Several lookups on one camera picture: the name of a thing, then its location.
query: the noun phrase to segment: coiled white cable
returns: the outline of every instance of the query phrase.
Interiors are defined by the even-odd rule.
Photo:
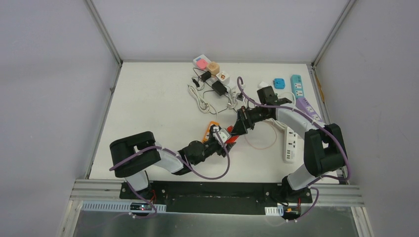
[[[189,94],[194,98],[197,102],[198,109],[204,113],[208,114],[211,111],[211,108],[215,111],[215,121],[218,119],[218,112],[208,101],[206,101],[201,95],[198,93],[197,89],[193,85],[188,85]]]

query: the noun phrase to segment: teal power strip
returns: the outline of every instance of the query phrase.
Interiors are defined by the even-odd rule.
[[[291,76],[291,90],[295,95],[295,98],[304,97],[304,89],[302,87],[302,80],[300,75]]]

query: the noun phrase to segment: blue power adapter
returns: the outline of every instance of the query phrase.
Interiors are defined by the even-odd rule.
[[[274,79],[274,87],[275,89],[284,89],[285,88],[285,81],[282,78],[275,78]]]

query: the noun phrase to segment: white tabletop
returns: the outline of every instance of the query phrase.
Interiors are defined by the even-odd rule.
[[[195,99],[188,93],[187,85],[192,84],[191,77],[195,76],[192,68],[192,63],[123,64],[90,179],[117,179],[114,173],[109,171],[113,165],[109,145],[117,139],[152,131],[156,141],[174,151],[186,147],[191,141],[201,141],[209,122],[215,120],[215,115],[201,113]],[[319,111],[305,64],[220,63],[220,68],[230,75],[231,80],[241,76],[246,84],[246,94],[256,101],[257,85],[261,81],[272,84],[274,78],[283,78],[286,83],[285,89],[274,89],[276,93],[281,94],[291,91],[291,75],[301,75],[304,95],[313,108]],[[200,93],[210,89],[206,85]],[[228,102],[226,97],[220,97],[215,92],[207,92],[205,99],[218,111],[225,109]],[[218,115],[218,122],[222,127],[234,125],[235,121],[236,113],[233,110],[226,110]],[[230,171],[225,177],[214,182],[280,182],[284,176],[294,172],[303,164],[304,144],[301,138],[298,140],[297,159],[294,164],[283,162],[283,132],[259,122],[247,138],[256,147],[266,147],[275,140],[275,132],[278,136],[276,143],[265,150],[256,150],[246,143],[244,137],[239,137],[230,152]],[[194,169],[207,177],[215,177],[222,174],[226,166],[226,158],[215,154],[196,165]],[[177,176],[156,166],[150,166],[146,170],[150,180],[205,181],[192,172]],[[337,181],[325,179],[319,183]]]

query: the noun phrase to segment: red object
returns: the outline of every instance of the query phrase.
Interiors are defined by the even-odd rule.
[[[227,128],[227,131],[228,131],[228,132],[233,131],[233,126],[228,127],[228,128]],[[239,136],[230,137],[230,139],[228,139],[228,140],[225,142],[225,144],[233,143],[233,142],[235,142],[235,141],[237,140],[237,138],[239,138]]]

